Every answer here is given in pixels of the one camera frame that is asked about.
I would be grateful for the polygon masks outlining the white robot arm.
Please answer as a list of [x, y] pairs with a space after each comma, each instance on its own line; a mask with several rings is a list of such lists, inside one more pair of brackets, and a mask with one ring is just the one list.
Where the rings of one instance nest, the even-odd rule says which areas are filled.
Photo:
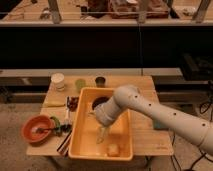
[[213, 156], [212, 122], [147, 100], [134, 85], [116, 88], [107, 102], [95, 107], [94, 113], [101, 125], [109, 127], [126, 109], [140, 112], [162, 123], [191, 144]]

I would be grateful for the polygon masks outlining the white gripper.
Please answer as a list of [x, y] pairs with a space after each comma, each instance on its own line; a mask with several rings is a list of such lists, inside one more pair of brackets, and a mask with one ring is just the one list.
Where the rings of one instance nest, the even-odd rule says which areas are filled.
[[110, 127], [108, 126], [112, 125], [119, 117], [119, 106], [113, 99], [109, 99], [96, 106], [94, 112], [97, 121], [105, 126], [105, 129], [102, 126], [98, 128], [96, 143], [99, 144], [103, 141], [103, 136], [106, 137], [109, 134]]

